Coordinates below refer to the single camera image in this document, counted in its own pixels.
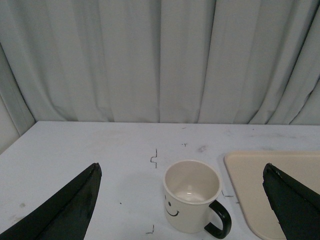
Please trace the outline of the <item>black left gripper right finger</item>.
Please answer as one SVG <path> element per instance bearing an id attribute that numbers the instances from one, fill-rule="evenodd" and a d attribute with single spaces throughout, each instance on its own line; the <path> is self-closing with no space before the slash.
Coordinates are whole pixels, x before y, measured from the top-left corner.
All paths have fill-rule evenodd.
<path id="1" fill-rule="evenodd" d="M 320 238 L 320 195 L 271 163 L 263 170 L 263 189 L 288 240 Z"/>

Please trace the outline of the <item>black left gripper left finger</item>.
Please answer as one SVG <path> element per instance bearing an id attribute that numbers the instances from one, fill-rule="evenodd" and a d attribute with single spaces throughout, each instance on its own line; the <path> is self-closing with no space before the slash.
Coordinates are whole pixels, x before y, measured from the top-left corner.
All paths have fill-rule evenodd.
<path id="1" fill-rule="evenodd" d="M 93 163 L 29 215 L 0 234 L 2 240 L 83 240 L 98 199 L 102 170 Z"/>

